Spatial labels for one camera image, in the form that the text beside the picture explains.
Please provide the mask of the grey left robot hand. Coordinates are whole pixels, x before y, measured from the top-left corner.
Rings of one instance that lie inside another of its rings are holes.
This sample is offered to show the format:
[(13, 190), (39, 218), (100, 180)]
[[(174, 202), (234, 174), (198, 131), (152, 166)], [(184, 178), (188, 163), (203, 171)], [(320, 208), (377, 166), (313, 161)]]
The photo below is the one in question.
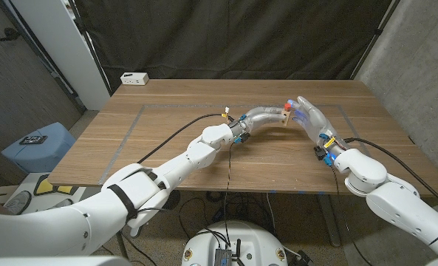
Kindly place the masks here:
[(238, 137), (244, 133), (251, 133), (254, 129), (263, 126), (266, 123), (277, 123), (285, 119), (285, 115), (281, 113), (282, 108), (278, 107), (256, 107), (251, 109), (245, 115), (243, 120), (233, 122), (230, 125), (230, 130), (234, 137)]

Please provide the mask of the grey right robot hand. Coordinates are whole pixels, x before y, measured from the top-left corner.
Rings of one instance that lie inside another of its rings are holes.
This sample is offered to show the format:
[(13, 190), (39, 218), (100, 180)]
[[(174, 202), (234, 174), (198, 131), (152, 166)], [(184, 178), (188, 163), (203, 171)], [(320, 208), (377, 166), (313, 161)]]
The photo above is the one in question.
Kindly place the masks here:
[(289, 99), (287, 102), (294, 111), (292, 119), (305, 130), (310, 140), (317, 146), (323, 146), (329, 142), (329, 140), (320, 137), (321, 134), (325, 134), (329, 138), (335, 137), (337, 143), (331, 144), (329, 146), (331, 149), (336, 148), (338, 144), (341, 144), (341, 148), (344, 150), (349, 149), (349, 146), (338, 135), (321, 110), (312, 105), (307, 99), (298, 96), (297, 100)]

